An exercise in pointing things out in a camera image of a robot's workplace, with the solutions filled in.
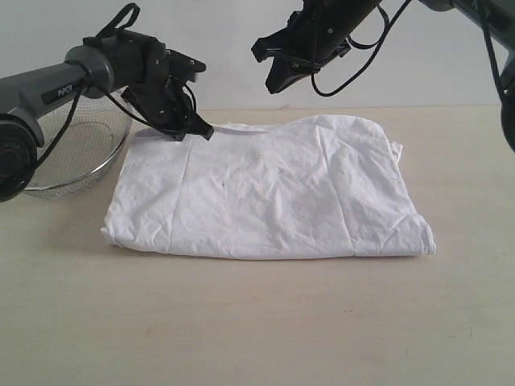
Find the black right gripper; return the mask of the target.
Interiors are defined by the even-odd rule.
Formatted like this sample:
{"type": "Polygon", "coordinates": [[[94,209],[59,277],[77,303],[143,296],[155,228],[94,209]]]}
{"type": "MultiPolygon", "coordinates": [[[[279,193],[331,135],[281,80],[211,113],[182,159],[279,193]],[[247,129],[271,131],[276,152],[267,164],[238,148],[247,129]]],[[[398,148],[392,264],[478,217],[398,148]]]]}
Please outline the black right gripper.
{"type": "Polygon", "coordinates": [[[280,93],[317,73],[379,4],[375,0],[305,1],[290,16],[286,30],[258,38],[251,47],[255,60],[274,58],[266,78],[269,93],[280,93]]]}

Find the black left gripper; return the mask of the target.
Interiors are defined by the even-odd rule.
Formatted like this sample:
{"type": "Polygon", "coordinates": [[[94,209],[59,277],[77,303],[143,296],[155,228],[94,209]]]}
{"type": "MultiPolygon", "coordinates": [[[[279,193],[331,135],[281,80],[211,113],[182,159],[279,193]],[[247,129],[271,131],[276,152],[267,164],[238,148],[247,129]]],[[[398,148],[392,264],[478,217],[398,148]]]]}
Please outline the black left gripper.
{"type": "Polygon", "coordinates": [[[129,103],[151,128],[181,142],[187,134],[210,140],[213,126],[196,113],[191,89],[168,78],[163,84],[137,82],[126,88],[122,99],[129,103]]]}

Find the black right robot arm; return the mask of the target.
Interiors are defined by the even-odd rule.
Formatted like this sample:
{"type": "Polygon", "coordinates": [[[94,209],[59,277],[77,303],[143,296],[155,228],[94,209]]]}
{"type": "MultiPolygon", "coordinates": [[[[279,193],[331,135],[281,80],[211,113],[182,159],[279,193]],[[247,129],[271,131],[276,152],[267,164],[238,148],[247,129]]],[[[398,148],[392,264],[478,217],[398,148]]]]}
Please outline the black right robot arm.
{"type": "MultiPolygon", "coordinates": [[[[514,146],[514,3],[512,1],[425,1],[435,12],[457,10],[480,28],[492,80],[501,104],[501,129],[509,147],[514,146]]],[[[330,98],[342,92],[371,66],[394,24],[410,2],[404,1],[388,15],[377,0],[305,1],[293,12],[286,26],[255,41],[251,52],[259,63],[272,59],[266,89],[278,94],[293,84],[310,79],[314,92],[330,98]],[[359,43],[352,33],[377,10],[383,29],[373,43],[359,43]],[[352,76],[331,91],[323,91],[315,76],[334,59],[352,49],[370,51],[367,61],[352,76]]]]}

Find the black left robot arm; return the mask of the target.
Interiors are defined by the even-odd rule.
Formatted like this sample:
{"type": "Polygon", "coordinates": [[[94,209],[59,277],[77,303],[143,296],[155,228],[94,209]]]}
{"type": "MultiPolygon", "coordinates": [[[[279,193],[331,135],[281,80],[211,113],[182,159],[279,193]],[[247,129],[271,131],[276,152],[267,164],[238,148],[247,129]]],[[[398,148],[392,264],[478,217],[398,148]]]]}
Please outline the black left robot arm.
{"type": "Polygon", "coordinates": [[[20,194],[71,124],[81,97],[120,91],[131,117],[181,142],[208,140],[213,127],[198,113],[189,82],[204,63],[157,38],[117,29],[88,37],[61,64],[1,80],[1,200],[20,194]]]}

